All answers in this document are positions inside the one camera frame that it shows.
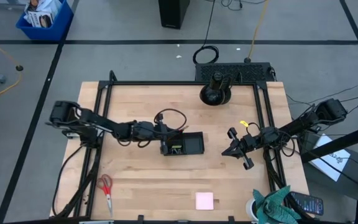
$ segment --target yellow clip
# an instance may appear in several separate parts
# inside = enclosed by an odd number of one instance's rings
[[[248,123],[246,123],[245,121],[240,121],[240,124],[244,125],[246,128],[248,128]]]

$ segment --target gray floor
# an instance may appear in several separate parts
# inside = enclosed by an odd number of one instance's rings
[[[358,1],[346,1],[358,25]],[[159,40],[203,39],[211,3],[193,0],[182,29],[160,26],[154,0],[80,0],[67,39]],[[210,39],[251,39],[261,5],[244,4],[242,11],[229,11],[216,4]],[[0,7],[0,40],[27,40],[15,28],[20,9]],[[271,0],[258,39],[264,40],[356,40],[337,0]],[[0,97],[0,203],[32,119],[56,45],[2,45],[25,68],[20,85]],[[66,139],[46,125],[55,100],[78,97],[83,81],[107,79],[113,69],[119,80],[194,80],[193,52],[198,44],[157,45],[65,45],[41,117],[35,130],[22,174],[9,207],[6,222],[47,218],[53,188],[62,163]],[[241,62],[249,45],[217,45],[219,62]],[[200,61],[211,58],[202,52]],[[270,62],[289,95],[311,101],[358,84],[358,45],[256,45],[255,62]],[[14,83],[14,66],[0,53],[0,73]],[[337,98],[358,96],[358,88]],[[349,109],[358,101],[345,103]],[[293,116],[305,107],[291,105]],[[358,129],[358,109],[345,122],[329,128],[329,134]],[[352,147],[358,151],[358,145]],[[310,192],[324,199],[322,220],[344,222],[354,218],[356,202],[309,183]]]

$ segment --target sticky note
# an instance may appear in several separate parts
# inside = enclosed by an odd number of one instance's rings
[[[214,210],[214,194],[196,192],[196,210]]]

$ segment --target wooden tabletop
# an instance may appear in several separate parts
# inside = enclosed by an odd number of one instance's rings
[[[78,98],[82,107],[93,109],[97,86],[97,82],[82,84]],[[252,190],[269,193],[262,150],[247,154],[255,164],[250,170],[243,168],[242,160],[221,155],[231,142],[226,134],[230,127],[235,127],[241,137],[246,132],[239,121],[258,123],[252,87],[233,86],[230,102],[215,107],[202,103],[199,98],[201,88],[113,86],[109,119],[118,123],[135,119],[152,122],[160,110],[175,108],[187,116],[189,128],[185,132],[203,132],[205,146],[202,155],[163,156],[158,141],[152,141],[142,149],[136,143],[122,147],[111,135],[105,135],[99,176],[109,174],[113,178],[113,219],[136,220],[138,215],[144,215],[145,220],[223,221],[232,215],[236,221],[247,221],[250,218],[246,214],[246,202],[252,198]],[[275,125],[281,127],[289,123],[291,116],[283,83],[268,83],[268,92]],[[261,91],[260,97],[268,125]],[[163,122],[176,128],[183,118],[167,111]],[[255,126],[249,130],[251,134],[258,134]],[[79,144],[79,139],[68,140],[64,160]],[[55,203],[57,211],[63,209],[78,188],[84,154],[85,150],[78,153],[63,171]],[[309,194],[300,156],[283,155],[282,161],[291,190]],[[214,210],[196,210],[196,192],[213,192]],[[85,193],[82,214],[85,214],[87,200],[88,193]],[[106,197],[99,189],[95,191],[92,219],[110,219]]]

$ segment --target red object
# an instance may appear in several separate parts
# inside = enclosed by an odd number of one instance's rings
[[[102,189],[105,195],[111,195],[112,178],[107,174],[103,174],[96,182],[96,186]]]

